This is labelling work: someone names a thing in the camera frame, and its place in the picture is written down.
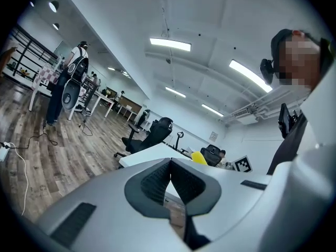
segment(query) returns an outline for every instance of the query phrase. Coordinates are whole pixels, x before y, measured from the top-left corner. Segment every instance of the air conditioner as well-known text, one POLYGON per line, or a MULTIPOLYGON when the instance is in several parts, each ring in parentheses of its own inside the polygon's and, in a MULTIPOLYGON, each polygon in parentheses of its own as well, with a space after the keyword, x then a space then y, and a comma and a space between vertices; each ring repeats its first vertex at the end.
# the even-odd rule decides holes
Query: air conditioner
POLYGON ((244 125, 258 122, 256 116, 254 116, 248 108, 234 113, 233 116, 244 125))
POLYGON ((239 118, 237 118, 237 120, 244 125, 248 125, 248 124, 258 122, 256 116, 253 115, 253 114, 247 114, 247 115, 244 115, 244 116, 240 116, 239 118))
POLYGON ((249 114, 250 114, 250 111, 249 111, 248 108, 246 108, 246 109, 244 109, 240 112, 234 113, 233 116, 235 118, 241 118, 241 117, 244 117, 244 116, 249 115, 249 114))

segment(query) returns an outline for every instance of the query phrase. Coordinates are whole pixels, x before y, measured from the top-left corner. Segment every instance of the sign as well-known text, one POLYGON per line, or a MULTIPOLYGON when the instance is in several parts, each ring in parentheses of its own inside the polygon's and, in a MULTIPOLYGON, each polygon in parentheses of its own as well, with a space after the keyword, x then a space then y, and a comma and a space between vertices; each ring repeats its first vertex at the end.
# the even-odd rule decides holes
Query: sign
POLYGON ((218 137, 218 133, 212 132, 209 140, 216 142, 217 137, 218 137))
POLYGON ((252 167, 247 156, 241 157, 240 159, 231 163, 236 171, 249 173, 252 172, 252 167))

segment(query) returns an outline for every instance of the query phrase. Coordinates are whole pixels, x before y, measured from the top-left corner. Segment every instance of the power strip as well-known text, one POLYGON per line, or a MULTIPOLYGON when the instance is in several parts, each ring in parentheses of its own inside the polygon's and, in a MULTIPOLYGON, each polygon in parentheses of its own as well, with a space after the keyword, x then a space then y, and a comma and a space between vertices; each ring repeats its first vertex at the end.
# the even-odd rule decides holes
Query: power strip
POLYGON ((0 162, 4 162, 7 156, 9 149, 4 148, 3 146, 0 147, 0 162))

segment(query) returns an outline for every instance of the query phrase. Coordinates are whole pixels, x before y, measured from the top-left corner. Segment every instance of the chair armrest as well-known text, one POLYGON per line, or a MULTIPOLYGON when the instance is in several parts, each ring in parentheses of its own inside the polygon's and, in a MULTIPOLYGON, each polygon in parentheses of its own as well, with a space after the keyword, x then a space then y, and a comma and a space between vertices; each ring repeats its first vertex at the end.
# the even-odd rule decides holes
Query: chair armrest
POLYGON ((134 133, 139 133, 140 132, 140 130, 136 126, 134 126, 133 124, 129 123, 128 126, 131 128, 132 131, 130 133, 130 136, 128 137, 126 149, 128 149, 128 147, 129 147, 129 145, 132 141, 134 133))

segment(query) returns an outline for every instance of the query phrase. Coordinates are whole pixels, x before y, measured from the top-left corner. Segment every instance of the yellow chair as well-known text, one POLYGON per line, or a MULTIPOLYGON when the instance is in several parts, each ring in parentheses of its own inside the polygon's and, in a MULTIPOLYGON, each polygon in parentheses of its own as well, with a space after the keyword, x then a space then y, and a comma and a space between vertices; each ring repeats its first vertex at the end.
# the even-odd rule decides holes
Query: yellow chair
POLYGON ((200 151, 196 151, 194 153, 191 153, 191 159, 193 160, 193 162, 208 165, 205 161, 205 158, 203 157, 203 155, 201 154, 200 151))

